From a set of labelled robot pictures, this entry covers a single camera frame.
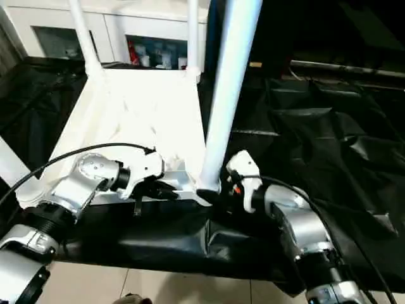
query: black cable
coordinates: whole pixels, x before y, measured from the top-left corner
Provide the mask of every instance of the black cable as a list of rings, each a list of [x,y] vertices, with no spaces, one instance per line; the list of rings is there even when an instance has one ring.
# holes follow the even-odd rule
[[[332,230],[329,228],[328,224],[323,220],[323,217],[321,215],[321,212],[320,212],[319,208],[314,204],[314,202],[310,198],[307,198],[304,195],[302,195],[302,192],[300,192],[299,190],[297,190],[296,188],[294,188],[290,184],[288,184],[286,182],[283,182],[282,180],[275,179],[273,177],[268,177],[268,176],[263,176],[263,175],[243,175],[243,176],[241,176],[241,178],[242,179],[252,179],[252,178],[264,179],[264,180],[273,182],[275,184],[278,184],[280,186],[286,187],[287,189],[293,191],[294,193],[296,193],[300,197],[304,198],[304,200],[306,200],[308,202],[310,207],[319,216],[319,218],[323,222],[323,225],[325,226],[325,229],[327,230],[327,232],[328,232],[328,234],[330,236],[330,239],[333,242],[333,245],[336,247],[336,250],[338,251],[339,255],[342,258],[344,258],[342,248],[340,247],[339,243],[337,242],[334,234],[332,233]],[[394,298],[394,295],[392,294],[392,291],[390,290],[387,282],[383,278],[383,276],[382,276],[381,272],[378,270],[377,266],[373,263],[371,258],[366,254],[365,250],[359,244],[358,240],[354,236],[351,236],[351,237],[353,238],[354,244],[356,244],[356,246],[358,247],[359,251],[361,252],[362,256],[364,257],[364,259],[366,260],[368,265],[373,269],[373,271],[376,273],[377,277],[381,281],[382,286],[383,286],[383,290],[384,290],[385,294],[387,295],[387,298],[390,301],[390,304],[397,304],[397,302],[396,302],[396,300]],[[367,296],[367,298],[372,302],[372,304],[377,303],[377,301],[374,299],[373,295],[369,291],[367,291],[365,289],[363,289],[363,291],[364,291],[365,295]]]
[[[0,206],[4,203],[4,201],[7,199],[7,197],[11,194],[13,194],[13,192],[15,192],[24,182],[26,182],[27,180],[29,180],[31,177],[33,177],[36,173],[40,172],[41,170],[44,170],[45,168],[49,167],[50,165],[60,161],[60,160],[64,160],[65,158],[68,158],[72,155],[76,155],[82,152],[86,152],[89,150],[93,150],[93,149],[98,149],[98,148],[105,148],[105,147],[115,147],[115,146],[125,146],[125,147],[132,147],[132,148],[137,148],[137,149],[143,149],[146,153],[151,153],[154,150],[141,146],[139,144],[130,144],[127,142],[111,142],[111,143],[107,143],[107,144],[95,144],[93,146],[88,146],[88,147],[84,147],[84,148],[80,148],[80,149],[76,149],[70,152],[67,152],[65,154],[59,155],[55,158],[53,158],[52,160],[49,160],[47,163],[45,163],[44,165],[36,168],[35,170],[31,171],[30,173],[28,173],[26,176],[22,177],[18,182],[15,183],[14,186],[12,186],[7,192],[6,194],[0,199]]]

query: white floor tile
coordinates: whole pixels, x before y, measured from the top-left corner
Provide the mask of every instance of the white floor tile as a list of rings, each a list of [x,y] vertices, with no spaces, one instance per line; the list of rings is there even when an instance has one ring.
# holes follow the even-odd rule
[[[249,280],[130,269],[123,295],[137,293],[154,304],[250,304]]]
[[[378,304],[389,304],[390,303],[387,296],[382,291],[373,291],[372,294]],[[394,293],[394,298],[397,300],[398,304],[405,304],[405,294]]]
[[[389,304],[385,293],[380,291],[373,291],[372,293],[378,304]],[[395,293],[394,296],[398,304],[405,304],[405,294]],[[291,298],[271,282],[252,280],[252,304],[307,304],[307,301],[305,292]]]
[[[252,304],[307,304],[305,294],[291,298],[271,282],[252,280]]]
[[[112,304],[121,295],[127,269],[54,263],[38,304]]]

